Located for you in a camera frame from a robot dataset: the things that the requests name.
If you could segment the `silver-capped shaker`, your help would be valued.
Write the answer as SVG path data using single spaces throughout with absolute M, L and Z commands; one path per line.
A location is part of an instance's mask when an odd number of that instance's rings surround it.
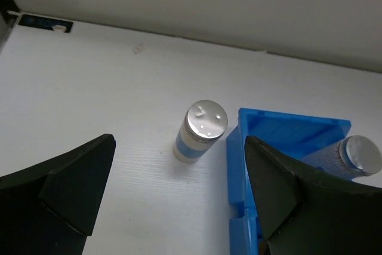
M 187 110 L 172 146 L 174 155 L 183 163 L 197 162 L 225 133 L 226 111 L 211 100 L 200 100 Z
M 315 165 L 326 173 L 351 180 L 381 171 L 381 152 L 365 136 L 346 137 L 316 152 Z

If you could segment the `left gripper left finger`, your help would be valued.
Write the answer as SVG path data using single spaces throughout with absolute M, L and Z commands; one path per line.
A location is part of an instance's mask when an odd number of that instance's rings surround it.
M 1 254 L 82 254 L 93 234 L 116 141 L 101 135 L 1 177 Z

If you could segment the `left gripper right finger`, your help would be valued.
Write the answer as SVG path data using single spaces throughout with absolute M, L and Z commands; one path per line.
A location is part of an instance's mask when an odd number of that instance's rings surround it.
M 297 160 L 301 207 L 266 242 L 272 254 L 380 254 L 381 189 Z

